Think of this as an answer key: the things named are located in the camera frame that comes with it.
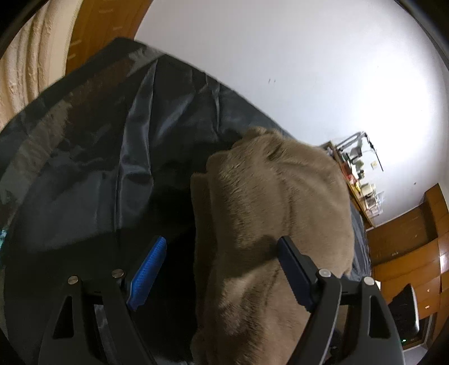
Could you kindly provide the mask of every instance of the metal screw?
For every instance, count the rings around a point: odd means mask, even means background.
[[[365,282],[366,285],[374,285],[374,284],[376,284],[374,279],[372,277],[370,277],[370,276],[365,276],[363,278],[363,281]]]
[[[328,269],[320,269],[318,274],[320,274],[320,276],[322,276],[322,277],[330,277],[331,276],[331,273]]]
[[[71,277],[69,277],[69,278],[67,279],[67,282],[68,282],[70,285],[76,284],[76,283],[78,282],[78,276],[72,275]]]
[[[112,277],[118,279],[124,275],[124,271],[122,269],[115,269],[112,271]]]

